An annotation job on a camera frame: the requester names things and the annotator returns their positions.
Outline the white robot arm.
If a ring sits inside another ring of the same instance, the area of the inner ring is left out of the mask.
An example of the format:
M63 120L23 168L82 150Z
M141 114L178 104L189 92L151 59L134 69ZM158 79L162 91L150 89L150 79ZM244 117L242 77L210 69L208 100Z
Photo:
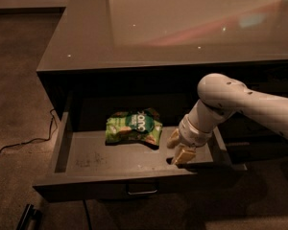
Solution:
M191 161L214 128L239 112L288 140L288 98L250 90L222 74L208 74L197 86L199 99L167 140L174 165Z

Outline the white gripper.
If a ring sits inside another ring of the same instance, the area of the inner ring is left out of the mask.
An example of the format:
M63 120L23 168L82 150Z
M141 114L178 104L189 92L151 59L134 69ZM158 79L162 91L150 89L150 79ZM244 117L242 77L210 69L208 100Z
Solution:
M189 121L188 114L185 114L180 121L179 129L176 128L167 140L168 149L177 146L171 163L179 165L191 161L196 156L193 148L204 146L211 137L211 132L205 133L195 128Z

